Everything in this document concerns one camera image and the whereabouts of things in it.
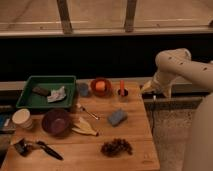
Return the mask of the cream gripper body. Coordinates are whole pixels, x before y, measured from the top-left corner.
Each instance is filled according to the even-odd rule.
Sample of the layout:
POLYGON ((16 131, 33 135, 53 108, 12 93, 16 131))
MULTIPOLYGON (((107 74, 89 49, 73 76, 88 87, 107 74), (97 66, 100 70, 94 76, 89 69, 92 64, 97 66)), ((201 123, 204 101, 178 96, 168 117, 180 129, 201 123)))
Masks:
POLYGON ((146 82, 142 88, 141 93, 162 93, 166 98, 171 97, 172 80, 163 77, 153 77, 146 82))

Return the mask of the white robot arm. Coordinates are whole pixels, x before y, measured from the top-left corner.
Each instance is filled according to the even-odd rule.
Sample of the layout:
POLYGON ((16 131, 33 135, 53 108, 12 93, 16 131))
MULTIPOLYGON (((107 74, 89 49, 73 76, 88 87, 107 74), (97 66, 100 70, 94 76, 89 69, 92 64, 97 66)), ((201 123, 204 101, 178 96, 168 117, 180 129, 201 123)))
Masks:
POLYGON ((195 112, 182 171, 213 171, 213 64, 192 61, 186 48, 161 51, 155 63, 157 71, 142 86, 142 93, 156 91, 170 98, 172 81, 178 76, 209 92, 195 112))

